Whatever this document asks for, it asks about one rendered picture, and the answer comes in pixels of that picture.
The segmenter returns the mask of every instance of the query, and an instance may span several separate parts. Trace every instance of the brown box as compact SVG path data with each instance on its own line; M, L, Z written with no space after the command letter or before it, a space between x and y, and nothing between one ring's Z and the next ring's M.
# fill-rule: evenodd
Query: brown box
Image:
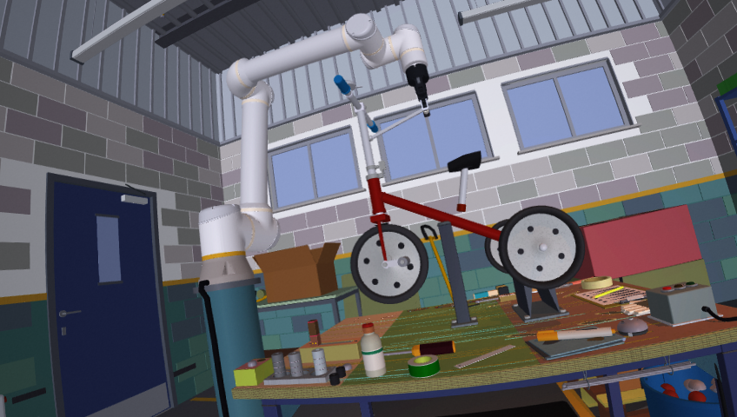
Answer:
M254 256L263 272L267 301L301 300L336 291L334 262L340 246L325 243L312 250L300 246Z

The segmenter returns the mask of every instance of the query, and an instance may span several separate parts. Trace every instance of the blue bin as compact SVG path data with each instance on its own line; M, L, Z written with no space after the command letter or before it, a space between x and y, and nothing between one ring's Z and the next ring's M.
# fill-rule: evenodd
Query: blue bin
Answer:
M650 417L721 417L719 395L709 389L712 386L712 375L699 367L692 367L671 374L662 374L640 378L645 391L647 408ZM683 386L685 380L700 380L707 386L705 391L707 402L690 401L688 390ZM670 384L675 388L679 398L663 393L662 384Z

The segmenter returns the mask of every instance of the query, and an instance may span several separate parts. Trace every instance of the white plastic bottle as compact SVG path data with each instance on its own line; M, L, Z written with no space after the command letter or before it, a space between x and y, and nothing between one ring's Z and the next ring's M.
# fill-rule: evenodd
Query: white plastic bottle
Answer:
M366 376L369 378L375 378L387 373L387 364L384 361L382 338L374 333L374 323L366 323L363 325L361 353L363 354L363 367L366 368Z

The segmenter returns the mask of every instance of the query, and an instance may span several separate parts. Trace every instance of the window sill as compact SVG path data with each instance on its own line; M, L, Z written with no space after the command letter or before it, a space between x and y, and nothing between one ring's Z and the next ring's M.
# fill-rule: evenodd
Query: window sill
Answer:
M620 126L618 128L611 128L611 129L602 130L602 131L595 132L595 133L589 133L588 135L571 137L571 138L562 139L562 140L556 141L556 142L551 142L551 143L545 143L545 144L542 144L542 145L531 146L529 148L525 148L525 149L520 150L519 152L517 152L517 155L527 154L528 152L535 152L536 150L540 150L540 149L553 148L554 146L565 145L567 143L573 143L573 142L583 141L583 140L586 140L586 139L591 139L592 137L604 136L604 135L609 135L609 134L612 134L612 133L623 132L625 130L636 129L636 128L639 128L640 126L641 126L640 124L630 124L628 126Z
M488 157L488 158L481 159L481 163L492 162L492 161L496 161L498 159L499 159L499 156L491 156L491 157ZM383 183L383 185L385 185L385 186L386 185L394 185L394 184L398 184L400 182L412 181L412 180L416 180L417 178L423 178L424 176L430 176L430 175L440 174L440 173L443 173L443 172L448 172L448 167L444 167L444 168L441 168L441 169L433 169L432 171L425 171L425 172L423 172L421 174L404 176L404 177L399 178L397 180L389 180L389 181L386 181L385 183Z
M366 191L366 189L363 189L363 188L360 188L360 189L351 189L350 191L343 191L342 193L333 194L333 195L326 195L326 196L321 197L321 198L316 198L315 200L309 200L307 202L298 202L298 203L292 204L290 206L276 208L276 209L274 209L272 211L272 213L280 213L280 212L283 212L283 211L287 211L287 210L291 210L291 209L296 209L298 207L304 207L304 206L308 206L310 204L315 204L317 202L326 202L328 200L334 200L336 198L344 197L346 195L353 195L353 194L362 193L364 191Z

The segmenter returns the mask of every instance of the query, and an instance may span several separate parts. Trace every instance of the door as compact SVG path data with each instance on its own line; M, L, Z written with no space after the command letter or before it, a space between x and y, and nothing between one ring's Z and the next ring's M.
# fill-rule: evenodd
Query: door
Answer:
M122 202L135 191L77 183L101 188L49 181L59 415L149 417L169 408L155 200Z

